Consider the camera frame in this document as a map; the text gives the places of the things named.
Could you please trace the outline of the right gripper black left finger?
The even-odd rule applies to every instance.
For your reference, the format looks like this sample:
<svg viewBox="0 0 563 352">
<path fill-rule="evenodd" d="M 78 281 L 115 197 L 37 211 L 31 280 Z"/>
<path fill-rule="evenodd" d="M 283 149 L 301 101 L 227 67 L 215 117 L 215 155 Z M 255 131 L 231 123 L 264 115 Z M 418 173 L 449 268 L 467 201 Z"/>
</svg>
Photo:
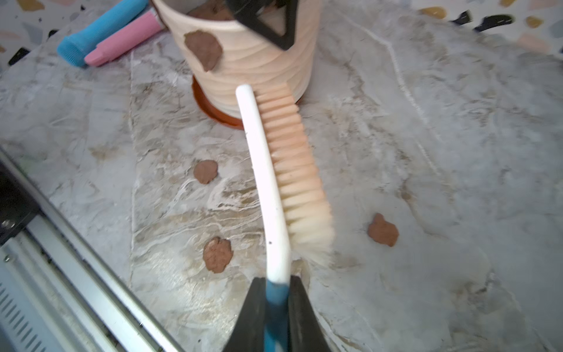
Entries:
<svg viewBox="0 0 563 352">
<path fill-rule="evenodd" d="M 265 278 L 254 278 L 223 352 L 264 352 Z"/>
</svg>

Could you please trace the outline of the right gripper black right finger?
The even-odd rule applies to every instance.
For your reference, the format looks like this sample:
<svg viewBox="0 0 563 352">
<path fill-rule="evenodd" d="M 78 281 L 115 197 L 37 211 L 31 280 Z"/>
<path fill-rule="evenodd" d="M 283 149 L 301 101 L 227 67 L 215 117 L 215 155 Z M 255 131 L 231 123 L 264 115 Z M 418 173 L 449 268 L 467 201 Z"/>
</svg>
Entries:
<svg viewBox="0 0 563 352">
<path fill-rule="evenodd" d="M 331 352 L 300 277 L 290 278 L 289 351 Z"/>
</svg>

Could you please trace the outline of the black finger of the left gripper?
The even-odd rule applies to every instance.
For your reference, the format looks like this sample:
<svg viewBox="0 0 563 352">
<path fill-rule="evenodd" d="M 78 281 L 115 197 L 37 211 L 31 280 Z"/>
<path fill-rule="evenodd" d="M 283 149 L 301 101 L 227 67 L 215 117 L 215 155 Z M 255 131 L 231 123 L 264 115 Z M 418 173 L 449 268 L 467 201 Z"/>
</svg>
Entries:
<svg viewBox="0 0 563 352">
<path fill-rule="evenodd" d="M 237 22 L 265 38 L 281 50 L 287 51 L 295 44 L 299 8 L 298 0 L 226 0 L 225 3 Z M 284 10 L 284 31 L 281 35 L 261 19 L 261 14 L 272 4 L 275 4 L 275 8 Z"/>
</svg>

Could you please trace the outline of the cream ceramic pot with mud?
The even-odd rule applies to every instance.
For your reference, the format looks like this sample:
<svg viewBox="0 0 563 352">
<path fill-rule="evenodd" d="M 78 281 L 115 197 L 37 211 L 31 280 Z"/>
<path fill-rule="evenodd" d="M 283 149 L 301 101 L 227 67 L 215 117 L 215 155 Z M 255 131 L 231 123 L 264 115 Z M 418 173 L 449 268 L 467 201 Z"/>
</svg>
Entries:
<svg viewBox="0 0 563 352">
<path fill-rule="evenodd" d="M 303 96 L 312 75 L 313 57 L 320 27 L 322 1 L 300 1 L 296 42 L 287 51 L 252 32 L 237 21 L 208 21 L 189 16 L 199 1 L 155 1 L 155 8 L 170 30 L 197 83 L 209 103 L 238 118 L 235 89 L 249 84 L 265 89 L 288 84 L 295 99 Z M 214 69 L 205 71 L 185 44 L 185 36 L 201 30 L 213 35 L 223 49 Z"/>
</svg>

